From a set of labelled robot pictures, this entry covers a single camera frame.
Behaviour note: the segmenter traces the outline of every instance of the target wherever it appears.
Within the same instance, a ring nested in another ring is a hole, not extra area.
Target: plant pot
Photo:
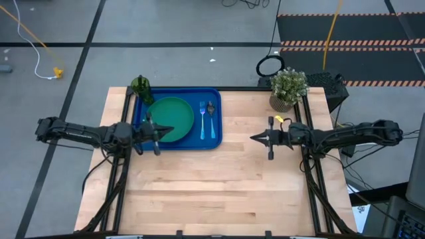
[[[288,112],[293,108],[293,104],[288,104],[284,102],[283,100],[275,97],[272,93],[269,99],[269,103],[273,110],[276,110],[277,112]]]

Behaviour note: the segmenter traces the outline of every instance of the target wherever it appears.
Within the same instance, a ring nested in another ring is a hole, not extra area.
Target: green plate
[[[174,142],[183,138],[191,130],[194,116],[192,107],[177,97],[167,97],[153,103],[149,109],[153,122],[162,126],[173,126],[160,142]]]

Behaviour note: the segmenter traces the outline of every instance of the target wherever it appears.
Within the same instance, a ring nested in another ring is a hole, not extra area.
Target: yellow object
[[[26,26],[24,26],[24,24],[20,23],[18,21],[18,19],[12,15],[12,13],[8,12],[8,10],[6,10],[6,8],[4,8],[4,6],[0,5],[0,9],[3,10],[6,14],[8,14],[8,16],[10,16],[13,20],[15,20],[17,23],[20,24],[20,26],[22,28],[24,28],[24,30],[30,34],[31,37],[33,37],[38,43],[40,43],[45,49],[46,51],[61,65],[62,70],[55,67],[53,68],[54,74],[56,75],[57,78],[61,78],[62,77],[62,73],[64,72],[65,69],[65,64],[63,63],[63,61],[61,59],[59,59],[59,57],[57,57],[53,51],[51,51],[45,43],[43,43],[38,37],[36,37]]]
[[[280,123],[284,122],[284,119],[282,119],[282,117],[280,116],[274,116]]]
[[[339,127],[345,127],[344,125],[341,125],[341,124],[340,124],[340,123],[338,123],[338,122],[337,122],[337,125],[338,125]]]
[[[326,43],[325,43],[325,54],[323,55],[323,70],[325,70],[325,67],[326,67],[327,47],[329,46],[329,40],[331,40],[333,26],[335,26],[335,22],[337,21],[339,10],[341,10],[342,5],[343,5],[343,0],[339,0],[337,11],[335,12],[335,15],[333,16],[331,29],[329,30],[329,33],[327,34],[327,40],[326,40]]]
[[[61,69],[55,67],[55,68],[53,68],[53,71],[54,71],[54,75],[57,78],[62,78],[62,73],[64,72],[64,70],[61,70]]]

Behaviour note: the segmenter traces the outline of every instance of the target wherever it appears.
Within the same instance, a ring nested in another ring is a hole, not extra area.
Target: fork
[[[204,114],[205,114],[205,102],[199,103],[200,112],[202,115],[202,128],[201,128],[201,139],[205,139],[205,132],[204,132]]]

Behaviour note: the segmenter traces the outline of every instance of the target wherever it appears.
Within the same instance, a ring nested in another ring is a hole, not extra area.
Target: white cable
[[[37,50],[37,48],[34,46],[34,44],[33,44],[30,40],[26,39],[25,37],[23,37],[23,36],[21,35],[21,13],[19,12],[19,8],[18,8],[18,4],[16,3],[16,0],[13,0],[13,3],[15,4],[16,12],[17,12],[17,14],[18,14],[18,29],[17,29],[17,31],[18,31],[18,35],[19,35],[19,36],[20,36],[23,40],[26,40],[29,44],[31,44],[31,46],[34,48],[35,52],[37,53],[37,64],[35,65],[35,68],[34,68],[34,74],[35,74],[36,76],[38,76],[39,78],[42,78],[42,79],[47,79],[47,80],[56,79],[56,78],[57,78],[56,76],[51,76],[51,77],[47,77],[47,76],[40,76],[40,75],[37,73],[37,68],[39,67],[39,64],[40,64],[40,53],[39,53],[39,51]]]

